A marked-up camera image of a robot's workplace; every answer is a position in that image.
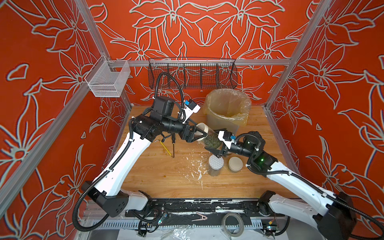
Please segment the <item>clear jar with tea leaves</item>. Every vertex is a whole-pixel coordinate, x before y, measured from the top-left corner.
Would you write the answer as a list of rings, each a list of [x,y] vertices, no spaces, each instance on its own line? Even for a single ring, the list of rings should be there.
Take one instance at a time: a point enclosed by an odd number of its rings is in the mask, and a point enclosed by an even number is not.
[[[201,142],[204,147],[219,149],[222,147],[222,142],[218,139],[218,133],[209,128],[209,135]]]

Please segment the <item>beige jar lid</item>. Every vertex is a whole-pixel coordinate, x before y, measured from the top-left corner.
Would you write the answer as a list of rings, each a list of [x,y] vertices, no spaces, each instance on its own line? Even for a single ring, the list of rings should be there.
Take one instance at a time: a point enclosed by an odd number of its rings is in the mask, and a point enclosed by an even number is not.
[[[209,127],[205,123],[197,124],[196,130],[194,137],[197,141],[202,141],[209,135]]]

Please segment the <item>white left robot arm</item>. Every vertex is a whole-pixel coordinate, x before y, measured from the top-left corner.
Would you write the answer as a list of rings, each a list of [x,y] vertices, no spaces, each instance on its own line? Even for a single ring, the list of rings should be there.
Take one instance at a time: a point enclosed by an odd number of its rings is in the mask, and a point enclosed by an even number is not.
[[[163,76],[173,81],[181,95],[181,101],[158,94]],[[101,226],[108,217],[116,217],[123,211],[143,211],[148,208],[150,196],[142,191],[130,192],[122,189],[127,175],[142,153],[158,136],[179,135],[181,140],[192,143],[207,136],[196,123],[190,120],[192,114],[200,110],[193,100],[185,100],[181,85],[170,74],[162,72],[156,80],[154,102],[142,114],[129,120],[129,133],[116,155],[107,167],[93,180],[82,185],[84,191],[72,214],[73,225],[80,232],[90,232]],[[96,224],[90,227],[79,222],[79,210],[83,200],[89,197],[106,213]]]

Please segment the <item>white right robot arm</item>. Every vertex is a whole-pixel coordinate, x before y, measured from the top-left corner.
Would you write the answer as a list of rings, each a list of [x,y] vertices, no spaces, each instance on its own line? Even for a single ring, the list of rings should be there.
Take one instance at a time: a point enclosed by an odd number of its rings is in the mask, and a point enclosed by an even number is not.
[[[203,144],[218,158],[230,153],[246,157],[248,170],[280,184],[300,198],[300,201],[288,200],[273,191],[266,191],[259,198],[262,215],[276,213],[294,218],[317,229],[327,240],[363,240],[363,236],[353,234],[357,216],[380,230],[384,229],[378,220],[356,209],[349,195],[335,194],[319,187],[264,151],[265,140],[259,132],[234,136],[229,131],[215,131],[204,135]]]

